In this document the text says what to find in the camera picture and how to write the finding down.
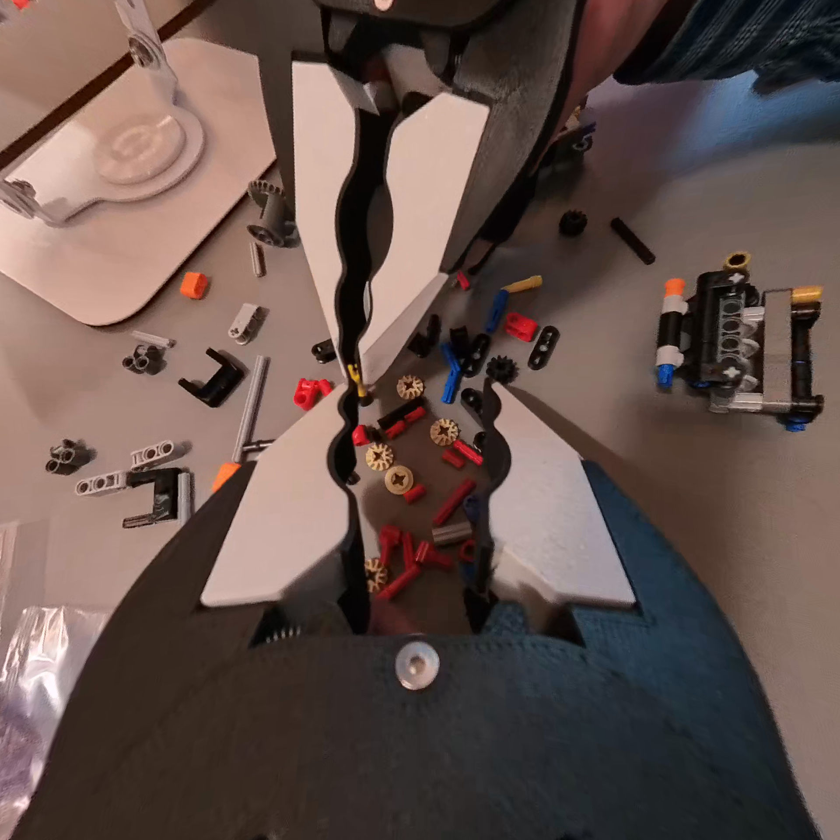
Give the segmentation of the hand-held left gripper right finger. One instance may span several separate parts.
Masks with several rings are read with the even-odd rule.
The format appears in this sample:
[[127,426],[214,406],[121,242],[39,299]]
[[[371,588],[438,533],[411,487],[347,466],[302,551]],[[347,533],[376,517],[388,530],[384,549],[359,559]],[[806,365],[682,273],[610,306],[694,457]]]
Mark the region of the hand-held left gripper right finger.
[[630,610],[634,589],[579,453],[506,386],[486,378],[479,413],[474,586],[544,632],[570,606]]

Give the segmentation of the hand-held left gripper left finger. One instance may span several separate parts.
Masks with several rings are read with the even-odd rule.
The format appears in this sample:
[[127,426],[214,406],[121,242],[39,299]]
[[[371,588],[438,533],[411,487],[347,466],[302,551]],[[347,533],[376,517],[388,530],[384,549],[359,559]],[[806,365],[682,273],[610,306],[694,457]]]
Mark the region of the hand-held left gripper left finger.
[[348,484],[358,407],[356,387],[338,386],[257,459],[202,606],[274,606],[301,624],[335,604],[356,633],[368,629],[361,523]]

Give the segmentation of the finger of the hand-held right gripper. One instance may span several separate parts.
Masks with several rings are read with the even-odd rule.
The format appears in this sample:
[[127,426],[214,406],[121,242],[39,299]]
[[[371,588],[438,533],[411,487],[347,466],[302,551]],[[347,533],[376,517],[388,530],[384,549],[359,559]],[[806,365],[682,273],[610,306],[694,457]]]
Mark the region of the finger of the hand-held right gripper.
[[371,279],[371,318],[360,338],[366,386],[388,371],[447,278],[445,251],[488,114],[483,103],[442,92],[391,134],[392,236]]
[[340,326],[335,293],[343,263],[338,238],[342,189],[354,166],[361,116],[381,116],[372,83],[329,64],[291,65],[297,231],[334,349]]

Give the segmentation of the person's right forearm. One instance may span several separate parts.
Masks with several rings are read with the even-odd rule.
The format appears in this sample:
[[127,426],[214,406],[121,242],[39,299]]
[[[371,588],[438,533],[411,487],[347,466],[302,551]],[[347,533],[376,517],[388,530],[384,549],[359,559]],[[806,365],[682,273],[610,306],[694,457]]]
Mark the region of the person's right forearm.
[[752,71],[760,95],[838,82],[839,2],[585,2],[572,97],[626,86],[719,81]]

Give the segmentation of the grey lego differential gear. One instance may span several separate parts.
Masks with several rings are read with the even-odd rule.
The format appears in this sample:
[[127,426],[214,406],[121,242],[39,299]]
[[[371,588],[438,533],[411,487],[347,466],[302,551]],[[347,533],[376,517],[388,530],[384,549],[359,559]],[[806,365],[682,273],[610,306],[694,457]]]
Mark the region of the grey lego differential gear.
[[259,208],[259,220],[247,226],[251,237],[261,245],[287,248],[298,242],[298,229],[287,204],[284,189],[257,180],[248,184],[248,196]]

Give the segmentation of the dark lego subassembly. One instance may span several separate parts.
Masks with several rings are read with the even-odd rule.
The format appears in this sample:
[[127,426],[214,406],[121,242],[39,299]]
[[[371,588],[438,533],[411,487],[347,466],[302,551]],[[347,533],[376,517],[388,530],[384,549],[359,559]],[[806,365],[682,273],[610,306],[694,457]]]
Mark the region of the dark lego subassembly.
[[541,166],[552,169],[580,160],[592,148],[595,128],[593,113],[585,106],[575,108],[547,149]]

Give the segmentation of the long grey lego axle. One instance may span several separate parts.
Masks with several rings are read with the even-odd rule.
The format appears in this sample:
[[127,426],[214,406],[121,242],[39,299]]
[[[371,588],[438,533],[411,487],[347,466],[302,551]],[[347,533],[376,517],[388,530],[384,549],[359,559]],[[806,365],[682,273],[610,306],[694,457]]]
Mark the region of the long grey lego axle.
[[261,396],[264,391],[270,358],[259,355],[255,359],[254,369],[251,372],[248,392],[245,400],[245,407],[238,427],[238,433],[234,444],[232,461],[241,464],[245,455],[245,447],[250,444],[256,426],[256,419],[259,412]]

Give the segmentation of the pile of red lego pins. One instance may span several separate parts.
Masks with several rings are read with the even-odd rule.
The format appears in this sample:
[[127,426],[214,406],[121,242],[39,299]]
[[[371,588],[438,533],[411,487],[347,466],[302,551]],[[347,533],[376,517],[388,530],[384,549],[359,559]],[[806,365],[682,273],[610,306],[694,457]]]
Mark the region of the pile of red lego pins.
[[[361,469],[353,491],[371,529],[365,538],[365,558],[380,558],[390,571],[386,588],[373,595],[381,601],[394,601],[425,573],[459,574],[466,585],[475,578],[482,457],[478,449],[462,440],[460,430],[452,446],[434,444],[429,428],[442,417],[435,416],[425,401],[425,408],[417,408],[384,434],[377,420],[366,418],[352,435]],[[365,451],[374,442],[390,445],[393,465],[413,472],[414,488],[404,496],[385,488],[385,472],[366,465]],[[474,538],[435,547],[432,529],[457,522],[470,522]]]

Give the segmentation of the light grey lego connector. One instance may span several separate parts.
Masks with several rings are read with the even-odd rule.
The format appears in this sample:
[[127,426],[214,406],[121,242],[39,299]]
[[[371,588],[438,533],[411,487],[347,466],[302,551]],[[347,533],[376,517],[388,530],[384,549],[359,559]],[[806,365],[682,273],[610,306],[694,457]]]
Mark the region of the light grey lego connector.
[[237,345],[247,345],[259,331],[268,310],[262,306],[245,303],[227,330],[227,336]]

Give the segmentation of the black two-hole lego beam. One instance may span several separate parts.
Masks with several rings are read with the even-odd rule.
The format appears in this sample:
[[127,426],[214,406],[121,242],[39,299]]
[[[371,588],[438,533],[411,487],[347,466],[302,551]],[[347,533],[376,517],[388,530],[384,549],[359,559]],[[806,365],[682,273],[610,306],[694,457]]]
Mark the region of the black two-hole lego beam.
[[527,364],[531,371],[541,371],[546,367],[559,338],[560,331],[553,325],[546,325],[541,329],[528,357]]

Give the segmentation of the black lego axle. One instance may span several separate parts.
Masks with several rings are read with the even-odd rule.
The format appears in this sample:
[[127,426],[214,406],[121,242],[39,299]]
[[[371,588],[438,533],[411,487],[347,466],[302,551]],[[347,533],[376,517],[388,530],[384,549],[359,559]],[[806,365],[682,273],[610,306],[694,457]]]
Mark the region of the black lego axle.
[[620,217],[614,217],[610,220],[610,228],[646,266],[655,263],[654,252]]

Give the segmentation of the partly built lego engine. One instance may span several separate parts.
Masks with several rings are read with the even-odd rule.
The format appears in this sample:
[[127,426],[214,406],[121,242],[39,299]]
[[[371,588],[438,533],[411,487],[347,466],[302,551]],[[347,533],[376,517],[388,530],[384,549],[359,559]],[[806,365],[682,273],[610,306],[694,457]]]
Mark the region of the partly built lego engine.
[[656,387],[670,392],[682,379],[712,413],[772,416],[787,431],[803,432],[825,404],[813,389],[812,362],[823,287],[761,291],[751,260],[747,251],[730,253],[720,269],[698,276],[691,296],[684,280],[665,283]]

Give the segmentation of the clear plastic bag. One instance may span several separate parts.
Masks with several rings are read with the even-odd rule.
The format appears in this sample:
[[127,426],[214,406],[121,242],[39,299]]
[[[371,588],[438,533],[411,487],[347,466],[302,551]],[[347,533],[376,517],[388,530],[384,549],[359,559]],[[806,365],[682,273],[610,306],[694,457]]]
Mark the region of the clear plastic bag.
[[47,604],[42,523],[1,528],[1,838],[10,838],[46,765],[78,676],[110,612]]

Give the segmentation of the black lego angle bracket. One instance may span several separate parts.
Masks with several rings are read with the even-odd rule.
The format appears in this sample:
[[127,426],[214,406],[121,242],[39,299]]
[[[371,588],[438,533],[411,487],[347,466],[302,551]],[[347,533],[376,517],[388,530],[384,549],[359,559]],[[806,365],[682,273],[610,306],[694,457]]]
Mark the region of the black lego angle bracket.
[[122,528],[138,529],[178,519],[182,474],[183,470],[180,468],[147,469],[127,474],[127,488],[152,486],[153,502],[150,511],[123,519]]
[[181,378],[177,384],[190,396],[209,408],[219,408],[245,378],[245,369],[233,358],[213,348],[205,355],[217,364],[217,370],[204,383]]

